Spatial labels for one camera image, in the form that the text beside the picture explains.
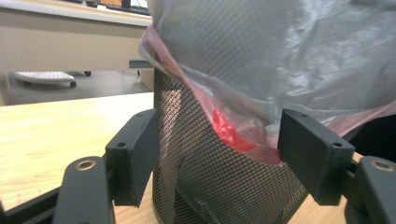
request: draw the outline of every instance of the table surface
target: table surface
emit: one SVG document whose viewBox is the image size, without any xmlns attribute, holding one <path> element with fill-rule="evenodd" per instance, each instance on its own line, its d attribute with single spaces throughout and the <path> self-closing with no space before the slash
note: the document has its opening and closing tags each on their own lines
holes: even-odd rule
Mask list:
<svg viewBox="0 0 396 224">
<path fill-rule="evenodd" d="M 152 106 L 152 93 L 0 106 L 0 200 L 5 209 L 59 187 L 69 163 L 103 156 L 123 124 Z M 140 208 L 116 207 L 117 223 L 159 223 L 151 192 L 149 182 Z M 308 197 L 290 223 L 346 223 L 345 203 L 323 207 Z"/>
</svg>

